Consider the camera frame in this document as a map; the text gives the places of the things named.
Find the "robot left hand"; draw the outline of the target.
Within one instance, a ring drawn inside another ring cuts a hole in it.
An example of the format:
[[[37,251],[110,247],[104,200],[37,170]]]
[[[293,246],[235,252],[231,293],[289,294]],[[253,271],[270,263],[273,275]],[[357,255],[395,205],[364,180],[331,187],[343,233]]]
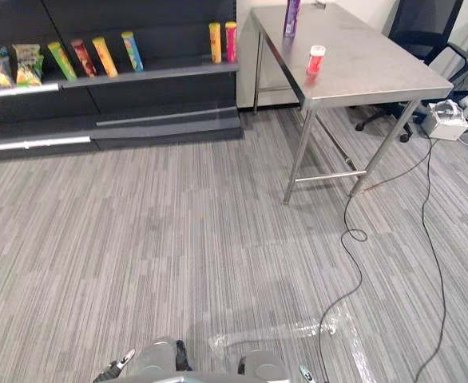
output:
[[[135,355],[135,349],[131,349],[119,361],[111,361],[93,380],[93,383],[116,379]]]

